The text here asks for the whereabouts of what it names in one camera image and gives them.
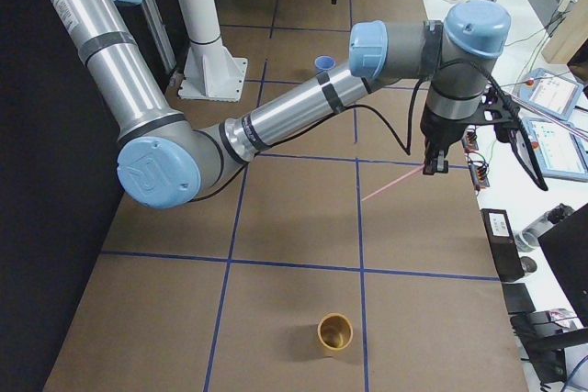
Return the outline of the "teach pendant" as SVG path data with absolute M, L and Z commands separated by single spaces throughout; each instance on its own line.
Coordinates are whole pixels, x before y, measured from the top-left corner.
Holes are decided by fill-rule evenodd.
M 542 118 L 523 118 L 522 122 L 545 177 L 587 181 L 587 153 L 578 137 Z
M 543 68 L 529 72 L 516 89 L 523 101 L 563 121 L 568 121 L 582 94 L 582 84 Z

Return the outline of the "far teach pendant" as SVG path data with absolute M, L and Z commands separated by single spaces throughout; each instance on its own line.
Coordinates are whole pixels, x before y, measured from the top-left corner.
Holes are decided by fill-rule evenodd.
M 563 121 L 568 121 L 582 94 L 582 84 L 543 68 L 529 72 L 516 89 L 523 101 Z

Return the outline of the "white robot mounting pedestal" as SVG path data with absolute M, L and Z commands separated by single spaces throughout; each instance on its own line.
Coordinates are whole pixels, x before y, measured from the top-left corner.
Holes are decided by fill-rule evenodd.
M 237 102 L 248 60 L 224 46 L 215 0 L 178 0 L 189 38 L 179 96 L 184 99 Z

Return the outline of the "blue paper cup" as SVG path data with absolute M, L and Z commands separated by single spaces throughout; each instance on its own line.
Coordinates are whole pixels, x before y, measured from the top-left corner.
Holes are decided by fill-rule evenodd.
M 321 73 L 333 69 L 336 66 L 336 60 L 328 55 L 320 55 L 313 62 L 316 73 Z

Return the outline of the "tan wooden cup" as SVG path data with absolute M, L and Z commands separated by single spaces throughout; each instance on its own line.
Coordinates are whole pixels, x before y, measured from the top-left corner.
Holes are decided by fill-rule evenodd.
M 354 328 L 347 316 L 333 312 L 321 318 L 316 334 L 322 356 L 335 357 L 353 341 Z

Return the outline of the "pink chopstick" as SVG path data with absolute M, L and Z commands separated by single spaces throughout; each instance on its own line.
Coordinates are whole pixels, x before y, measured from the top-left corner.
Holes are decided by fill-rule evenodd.
M 420 165 L 414 169 L 412 169 L 410 172 L 403 174 L 401 176 L 399 176 L 398 178 L 395 178 L 394 180 L 388 182 L 387 184 L 385 184 L 384 186 L 382 186 L 381 188 L 371 192 L 370 194 L 364 196 L 361 198 L 361 202 L 365 202 L 368 201 L 369 199 L 371 199 L 374 196 L 378 196 L 381 193 L 383 193 L 384 191 L 394 187 L 395 185 L 398 185 L 400 183 L 402 183 L 403 181 L 411 178 L 412 176 L 416 175 L 416 174 L 421 174 L 422 170 L 424 169 L 423 165 Z

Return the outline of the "black rectangular box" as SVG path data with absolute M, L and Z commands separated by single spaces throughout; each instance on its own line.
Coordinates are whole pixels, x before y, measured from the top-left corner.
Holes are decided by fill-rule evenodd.
M 482 208 L 481 216 L 497 274 L 502 282 L 515 282 L 525 272 L 515 246 L 507 212 L 503 209 Z

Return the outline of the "near teach pendant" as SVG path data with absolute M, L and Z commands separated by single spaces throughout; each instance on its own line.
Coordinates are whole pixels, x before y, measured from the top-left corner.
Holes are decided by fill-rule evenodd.
M 522 122 L 545 177 L 587 181 L 587 153 L 578 137 L 542 118 L 523 118 Z

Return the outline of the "orange connector board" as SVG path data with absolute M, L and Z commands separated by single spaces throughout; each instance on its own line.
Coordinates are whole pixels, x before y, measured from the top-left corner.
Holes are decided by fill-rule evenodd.
M 475 191 L 480 192 L 480 190 L 490 187 L 489 164 L 484 159 L 472 159 L 469 156 L 468 167 Z
M 478 135 L 475 128 L 466 129 L 462 138 L 462 145 L 465 153 L 471 153 L 479 150 L 477 138 Z

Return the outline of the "clear water bottle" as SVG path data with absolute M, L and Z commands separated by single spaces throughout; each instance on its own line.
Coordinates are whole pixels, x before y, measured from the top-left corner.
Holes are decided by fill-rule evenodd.
M 516 249 L 520 252 L 535 250 L 539 246 L 538 238 L 555 225 L 554 219 L 551 210 L 547 211 L 517 232 L 514 236 Z

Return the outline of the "near orange connector board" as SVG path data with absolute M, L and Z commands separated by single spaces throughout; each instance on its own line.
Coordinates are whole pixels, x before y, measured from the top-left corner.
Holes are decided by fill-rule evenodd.
M 475 191 L 480 192 L 480 190 L 490 187 L 489 164 L 484 159 L 472 159 L 469 156 L 468 167 Z

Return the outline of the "thin metal rod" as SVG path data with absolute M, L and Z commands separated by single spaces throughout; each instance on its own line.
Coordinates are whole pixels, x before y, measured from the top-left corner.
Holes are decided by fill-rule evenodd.
M 534 113 L 548 121 L 550 121 L 553 124 L 556 124 L 562 128 L 564 128 L 565 130 L 567 130 L 568 132 L 570 132 L 572 135 L 579 137 L 582 140 L 588 141 L 588 136 L 586 133 L 582 132 L 581 130 L 572 127 L 570 125 L 567 125 L 566 123 L 564 123 L 563 121 L 551 116 L 549 113 L 533 107 L 531 104 L 527 103 L 526 101 L 522 100 L 520 97 L 513 95 L 511 93 L 506 93 L 514 103 L 516 103 L 517 105 L 519 105 L 520 107 L 522 107 L 523 109 L 525 109 L 528 112 Z

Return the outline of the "far orange connector board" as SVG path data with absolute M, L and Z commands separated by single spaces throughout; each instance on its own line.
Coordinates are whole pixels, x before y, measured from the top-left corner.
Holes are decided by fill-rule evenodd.
M 478 135 L 475 128 L 466 129 L 462 138 L 462 145 L 465 153 L 471 153 L 479 150 L 477 138 Z

